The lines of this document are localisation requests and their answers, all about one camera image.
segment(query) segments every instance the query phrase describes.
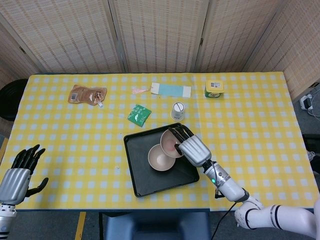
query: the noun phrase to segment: woven partition screen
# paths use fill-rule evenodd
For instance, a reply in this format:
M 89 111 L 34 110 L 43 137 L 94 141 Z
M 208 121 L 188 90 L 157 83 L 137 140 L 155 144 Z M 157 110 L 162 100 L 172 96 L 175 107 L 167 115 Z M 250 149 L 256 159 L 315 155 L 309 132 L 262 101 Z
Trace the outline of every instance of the woven partition screen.
M 8 84 L 17 79 L 28 79 L 30 75 L 39 72 L 38 68 L 19 49 L 19 45 L 1 24 L 0 36 L 0 65 L 2 65 L 0 89 L 3 87 L 2 84 Z
M 129 72 L 190 71 L 207 0 L 113 0 L 113 3 Z
M 320 79 L 320 1 L 290 0 L 272 21 L 246 66 L 283 71 L 292 99 Z
M 195 70 L 240 72 L 280 1 L 215 0 Z
M 16 76 L 8 69 L 7 66 L 4 66 L 2 61 L 0 61 L 0 89 L 2 89 L 2 87 L 4 87 L 6 84 L 15 80 L 15 78 Z M 13 121 L 7 121 L 0 117 L 0 135 L 3 135 L 8 138 L 11 133 L 13 124 L 14 124 Z
M 0 11 L 48 72 L 120 72 L 104 0 L 2 0 Z

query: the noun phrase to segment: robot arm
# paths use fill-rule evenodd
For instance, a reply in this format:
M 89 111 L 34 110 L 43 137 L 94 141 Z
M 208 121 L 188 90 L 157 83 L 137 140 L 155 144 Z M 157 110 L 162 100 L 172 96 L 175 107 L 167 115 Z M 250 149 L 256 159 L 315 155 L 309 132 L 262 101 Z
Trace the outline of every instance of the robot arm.
M 38 160 L 45 149 L 36 151 L 40 145 L 28 150 L 22 150 L 15 157 L 11 169 L 8 169 L 0 184 L 0 239 L 7 239 L 12 223 L 17 216 L 16 205 L 25 197 L 39 193 L 48 183 L 48 178 L 33 189 L 28 189 L 31 176 L 37 166 Z
M 299 207 L 272 205 L 264 208 L 217 162 L 211 161 L 210 150 L 186 126 L 169 130 L 181 143 L 175 145 L 179 153 L 183 153 L 193 166 L 203 167 L 204 174 L 229 201 L 243 203 L 234 213 L 238 226 L 245 229 L 278 228 L 320 240 L 320 230 L 317 231 L 317 226 L 320 227 L 320 215 L 317 215 L 320 213 L 320 200 L 314 206 L 315 215 Z

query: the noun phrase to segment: snack bag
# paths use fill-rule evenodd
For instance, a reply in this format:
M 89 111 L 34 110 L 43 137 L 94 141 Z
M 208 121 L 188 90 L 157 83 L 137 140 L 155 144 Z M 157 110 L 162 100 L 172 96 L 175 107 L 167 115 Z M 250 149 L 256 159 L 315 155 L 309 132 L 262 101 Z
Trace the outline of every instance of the snack bag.
M 128 116 L 128 120 L 142 127 L 151 114 L 151 111 L 141 105 L 135 105 Z
M 85 87 L 81 85 L 74 85 L 72 90 L 70 91 L 68 97 L 68 103 L 71 104 L 79 104 L 79 103 L 87 103 L 89 105 L 95 106 L 99 105 L 102 107 L 102 101 L 105 99 L 107 94 L 106 87 Z

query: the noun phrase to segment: electrical outlet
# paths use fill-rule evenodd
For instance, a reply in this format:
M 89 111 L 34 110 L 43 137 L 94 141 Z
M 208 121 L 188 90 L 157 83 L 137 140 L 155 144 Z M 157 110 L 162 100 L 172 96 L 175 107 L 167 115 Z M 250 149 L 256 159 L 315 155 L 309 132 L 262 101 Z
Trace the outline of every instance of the electrical outlet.
M 300 98 L 299 102 L 302 110 L 313 109 L 311 104 L 311 99 L 312 99 L 311 94 L 305 95 L 302 98 Z

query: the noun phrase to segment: beige bowl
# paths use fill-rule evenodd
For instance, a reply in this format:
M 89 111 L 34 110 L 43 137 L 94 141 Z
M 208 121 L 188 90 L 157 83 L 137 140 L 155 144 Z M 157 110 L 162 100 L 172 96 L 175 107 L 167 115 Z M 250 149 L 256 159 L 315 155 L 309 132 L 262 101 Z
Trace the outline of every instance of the beige bowl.
M 183 155 L 180 155 L 176 148 L 175 144 L 180 144 L 180 142 L 176 139 L 176 137 L 173 135 L 170 130 L 166 130 L 160 139 L 160 146 L 162 148 L 162 151 L 171 158 L 180 158 Z
M 154 145 L 148 153 L 148 161 L 150 166 L 158 171 L 166 171 L 172 168 L 176 159 L 167 156 L 162 151 L 160 144 Z

